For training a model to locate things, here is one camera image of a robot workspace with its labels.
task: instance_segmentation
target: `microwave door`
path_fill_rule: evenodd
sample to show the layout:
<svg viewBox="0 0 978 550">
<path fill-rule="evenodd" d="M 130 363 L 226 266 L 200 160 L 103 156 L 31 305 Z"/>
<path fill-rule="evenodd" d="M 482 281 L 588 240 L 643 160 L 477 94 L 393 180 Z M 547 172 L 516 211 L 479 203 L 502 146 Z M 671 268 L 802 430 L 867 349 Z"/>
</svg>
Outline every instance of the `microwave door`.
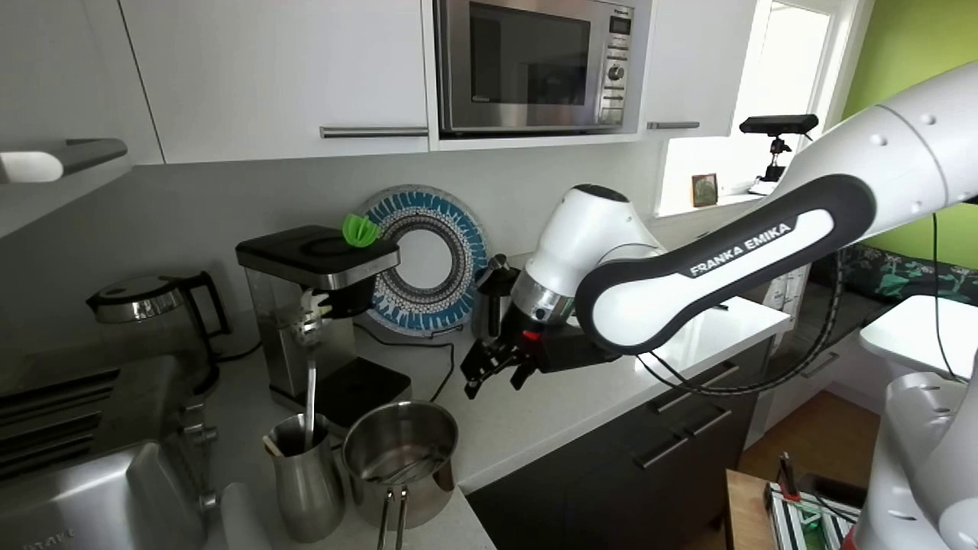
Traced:
<svg viewBox="0 0 978 550">
<path fill-rule="evenodd" d="M 601 90 L 595 4 L 443 0 L 443 120 L 453 133 L 580 130 Z"/>
</svg>

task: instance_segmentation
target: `wall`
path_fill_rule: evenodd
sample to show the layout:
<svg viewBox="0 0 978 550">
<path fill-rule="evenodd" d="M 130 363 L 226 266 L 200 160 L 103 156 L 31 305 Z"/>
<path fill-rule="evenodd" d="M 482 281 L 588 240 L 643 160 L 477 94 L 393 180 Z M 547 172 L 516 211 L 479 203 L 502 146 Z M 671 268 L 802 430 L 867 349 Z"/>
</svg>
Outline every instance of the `wall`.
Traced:
<svg viewBox="0 0 978 550">
<path fill-rule="evenodd" d="M 520 253 L 568 186 L 610 184 L 652 211 L 657 172 L 661 146 L 137 168 L 0 240 L 0 361 L 99 336 L 85 297 L 137 271 L 211 268 L 233 308 L 249 308 L 240 240 L 339 223 L 386 186 L 449 189 L 482 220 L 494 250 Z"/>
<path fill-rule="evenodd" d="M 978 58 L 975 0 L 880 0 L 861 46 L 847 113 L 878 104 L 913 82 Z M 940 215 L 940 256 L 978 268 L 978 207 L 957 204 Z M 933 256 L 933 223 L 910 223 L 876 237 L 878 249 Z"/>
</svg>

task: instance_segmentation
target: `upper cabinet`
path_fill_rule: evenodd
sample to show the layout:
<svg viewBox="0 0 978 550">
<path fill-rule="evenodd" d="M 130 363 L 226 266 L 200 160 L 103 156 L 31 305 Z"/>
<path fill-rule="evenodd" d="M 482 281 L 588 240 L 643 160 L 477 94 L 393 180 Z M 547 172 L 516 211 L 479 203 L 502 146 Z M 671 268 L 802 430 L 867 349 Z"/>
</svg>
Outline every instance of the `upper cabinet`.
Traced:
<svg viewBox="0 0 978 550">
<path fill-rule="evenodd" d="M 0 73 L 0 150 L 118 138 L 158 163 L 118 0 L 3 0 Z"/>
<path fill-rule="evenodd" d="M 166 163 L 428 150 L 422 0 L 120 0 Z"/>
<path fill-rule="evenodd" d="M 646 125 L 657 133 L 731 133 L 759 0 L 655 0 Z"/>
</svg>

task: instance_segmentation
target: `microwave control panel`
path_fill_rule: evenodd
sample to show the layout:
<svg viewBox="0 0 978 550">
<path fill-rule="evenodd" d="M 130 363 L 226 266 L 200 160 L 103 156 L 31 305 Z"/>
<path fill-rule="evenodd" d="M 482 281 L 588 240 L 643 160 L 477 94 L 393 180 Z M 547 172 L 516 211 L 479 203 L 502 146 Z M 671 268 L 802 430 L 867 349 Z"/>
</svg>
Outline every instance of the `microwave control panel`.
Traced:
<svg viewBox="0 0 978 550">
<path fill-rule="evenodd" d="M 633 8 L 619 7 L 610 18 L 610 44 L 607 44 L 607 78 L 601 91 L 601 123 L 621 125 L 624 123 L 624 85 L 630 73 L 630 46 L 633 46 Z"/>
</svg>

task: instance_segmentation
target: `robotic arm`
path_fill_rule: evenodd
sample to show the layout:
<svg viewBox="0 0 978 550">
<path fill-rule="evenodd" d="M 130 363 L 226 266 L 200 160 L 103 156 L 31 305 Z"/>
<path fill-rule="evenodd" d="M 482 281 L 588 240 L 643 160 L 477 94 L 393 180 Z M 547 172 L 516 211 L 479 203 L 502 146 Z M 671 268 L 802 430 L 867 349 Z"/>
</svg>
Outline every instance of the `robotic arm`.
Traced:
<svg viewBox="0 0 978 550">
<path fill-rule="evenodd" d="M 978 63 L 867 106 L 794 156 L 766 204 L 664 250 L 615 189 L 576 186 L 511 289 L 494 342 L 466 359 L 469 394 L 504 367 L 568 370 L 652 350 L 759 281 L 978 197 Z"/>
</svg>

